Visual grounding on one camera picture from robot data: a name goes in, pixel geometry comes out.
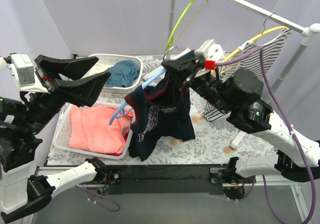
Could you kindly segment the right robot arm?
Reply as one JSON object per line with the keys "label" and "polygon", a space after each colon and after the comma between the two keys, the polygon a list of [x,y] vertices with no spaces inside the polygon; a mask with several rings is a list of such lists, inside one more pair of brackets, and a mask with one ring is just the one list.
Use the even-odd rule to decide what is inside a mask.
{"label": "right robot arm", "polygon": [[244,68],[236,70],[224,82],[208,74],[196,76],[203,67],[213,66],[204,57],[164,60],[162,66],[181,91],[192,88],[202,98],[229,116],[235,128],[259,137],[274,147],[265,156],[229,159],[225,169],[215,176],[222,181],[239,182],[254,175],[281,175],[288,180],[308,182],[319,179],[319,143],[287,125],[272,107],[261,99],[263,82]]}

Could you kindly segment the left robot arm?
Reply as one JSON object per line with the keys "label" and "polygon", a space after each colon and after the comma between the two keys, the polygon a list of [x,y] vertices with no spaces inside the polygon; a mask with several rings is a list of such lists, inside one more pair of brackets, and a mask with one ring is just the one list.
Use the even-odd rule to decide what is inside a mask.
{"label": "left robot arm", "polygon": [[107,71],[87,76],[96,56],[55,59],[44,55],[31,60],[26,54],[1,57],[19,91],[19,100],[0,99],[0,213],[5,223],[34,214],[57,194],[84,182],[104,183],[106,165],[94,157],[56,176],[30,173],[35,151],[42,143],[37,135],[70,103],[90,107],[110,77]]}

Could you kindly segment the navy tank top red trim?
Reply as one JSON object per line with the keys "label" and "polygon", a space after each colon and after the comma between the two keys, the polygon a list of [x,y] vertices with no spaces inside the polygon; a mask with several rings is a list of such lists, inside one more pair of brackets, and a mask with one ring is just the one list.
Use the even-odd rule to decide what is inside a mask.
{"label": "navy tank top red trim", "polygon": [[145,161],[161,137],[195,139],[190,92],[181,92],[169,73],[156,86],[138,87],[124,99],[135,112],[129,156]]}

